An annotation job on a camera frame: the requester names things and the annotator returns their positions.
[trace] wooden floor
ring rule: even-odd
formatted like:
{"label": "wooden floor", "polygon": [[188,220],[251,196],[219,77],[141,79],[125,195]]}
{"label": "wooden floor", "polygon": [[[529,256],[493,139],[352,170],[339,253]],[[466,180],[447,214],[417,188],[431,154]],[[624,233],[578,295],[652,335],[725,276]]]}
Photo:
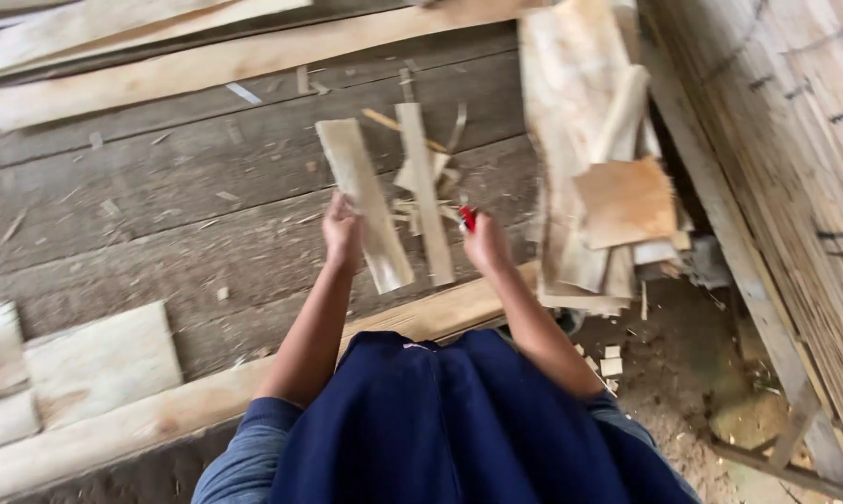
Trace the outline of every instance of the wooden floor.
{"label": "wooden floor", "polygon": [[[511,22],[318,62],[310,78],[331,89],[325,95],[300,96],[292,71],[241,82],[263,100],[258,106],[220,87],[0,136],[0,301],[17,303],[24,337],[32,339],[166,300],[186,380],[275,351],[324,260],[320,220],[304,222],[324,211],[334,184],[315,121],[359,118],[386,194],[408,196],[389,184],[403,160],[399,133],[360,113],[395,117],[393,105],[403,100],[398,72],[407,65],[416,70],[431,139],[448,142],[457,105],[467,102],[452,166],[471,201],[509,226],[517,260],[532,258],[525,231],[537,167]],[[90,146],[92,132],[102,135],[100,149]],[[223,191],[238,200],[217,196]],[[108,214],[107,200],[121,216]],[[2,243],[24,209],[23,223]],[[447,229],[458,281],[475,278],[460,233]],[[363,271],[350,319],[434,292],[420,239],[405,227],[400,236],[418,280],[380,296]],[[222,287],[230,297],[219,302]],[[187,502],[191,488],[181,484],[193,485],[208,454],[232,434],[220,432],[142,457],[148,466],[169,464],[169,475],[139,476],[144,464],[133,462],[128,483],[106,470],[19,501],[73,501],[86,489],[76,501],[136,502],[143,498],[133,489],[159,478],[162,496],[148,500]],[[176,450],[193,456],[170,455]],[[172,484],[181,464],[196,466],[186,483]]]}

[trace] person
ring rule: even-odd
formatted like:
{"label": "person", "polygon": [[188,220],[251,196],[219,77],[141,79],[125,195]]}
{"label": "person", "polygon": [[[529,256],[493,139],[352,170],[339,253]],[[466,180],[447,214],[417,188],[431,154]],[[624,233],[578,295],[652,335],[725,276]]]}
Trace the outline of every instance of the person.
{"label": "person", "polygon": [[493,330],[442,347],[363,332],[336,370],[362,226],[335,192],[326,263],[192,504],[699,502],[540,306],[485,212],[464,251],[512,343]]}

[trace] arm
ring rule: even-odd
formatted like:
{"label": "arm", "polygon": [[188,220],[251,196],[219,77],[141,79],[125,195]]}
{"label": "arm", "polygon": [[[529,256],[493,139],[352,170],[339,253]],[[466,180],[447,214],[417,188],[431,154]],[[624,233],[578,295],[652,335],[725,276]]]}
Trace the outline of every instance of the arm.
{"label": "arm", "polygon": [[362,259],[360,227],[347,197],[335,192],[322,224],[326,263],[254,397],[277,397],[305,408],[334,374],[350,287]]}
{"label": "arm", "polygon": [[496,291],[518,349],[544,375],[579,399],[604,391],[599,377],[540,305],[515,268],[505,230],[478,212],[474,233],[465,232],[465,254]]}

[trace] stack of plywood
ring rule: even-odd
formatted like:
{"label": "stack of plywood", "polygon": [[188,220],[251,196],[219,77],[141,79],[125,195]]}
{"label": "stack of plywood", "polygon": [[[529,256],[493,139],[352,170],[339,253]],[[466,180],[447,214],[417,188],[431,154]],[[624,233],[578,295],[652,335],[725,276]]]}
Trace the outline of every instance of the stack of plywood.
{"label": "stack of plywood", "polygon": [[843,2],[648,0],[843,441]]}
{"label": "stack of plywood", "polygon": [[676,267],[689,247],[691,222],[645,117],[648,73],[631,65],[638,37],[635,7],[607,0],[566,0],[521,20],[528,131],[545,165],[544,305],[618,315],[635,265]]}

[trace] hand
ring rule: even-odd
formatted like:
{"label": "hand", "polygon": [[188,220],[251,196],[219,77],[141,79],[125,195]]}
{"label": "hand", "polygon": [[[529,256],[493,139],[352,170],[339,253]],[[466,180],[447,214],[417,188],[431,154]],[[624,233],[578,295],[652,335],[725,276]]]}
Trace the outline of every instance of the hand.
{"label": "hand", "polygon": [[360,269],[362,224],[362,216],[353,210],[350,198],[340,191],[335,191],[322,222],[329,264],[345,268],[350,274]]}
{"label": "hand", "polygon": [[515,268],[506,230],[496,219],[477,212],[474,232],[463,229],[465,254],[484,276],[495,276]]}

